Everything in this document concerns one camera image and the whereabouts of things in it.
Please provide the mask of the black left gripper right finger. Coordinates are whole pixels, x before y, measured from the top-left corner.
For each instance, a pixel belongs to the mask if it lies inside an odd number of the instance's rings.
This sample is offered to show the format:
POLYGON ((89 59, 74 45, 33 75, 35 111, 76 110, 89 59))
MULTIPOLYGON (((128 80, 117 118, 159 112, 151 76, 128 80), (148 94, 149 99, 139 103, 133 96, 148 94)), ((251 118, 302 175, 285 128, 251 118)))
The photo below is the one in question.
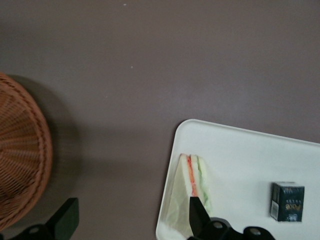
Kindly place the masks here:
POLYGON ((258 226, 248 226, 243 232, 234 230, 231 224, 218 217, 209 217, 198 197, 189 199, 190 240, 273 240, 273 235, 258 226))

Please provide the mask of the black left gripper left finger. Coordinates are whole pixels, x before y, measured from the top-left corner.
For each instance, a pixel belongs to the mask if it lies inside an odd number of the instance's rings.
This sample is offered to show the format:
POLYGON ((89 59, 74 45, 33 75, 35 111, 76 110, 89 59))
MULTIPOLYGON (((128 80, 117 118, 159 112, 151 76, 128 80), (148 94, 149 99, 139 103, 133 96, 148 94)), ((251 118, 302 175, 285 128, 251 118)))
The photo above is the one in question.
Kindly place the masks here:
POLYGON ((70 240, 79 226, 79 199, 68 198, 44 224, 27 227, 11 240, 70 240))

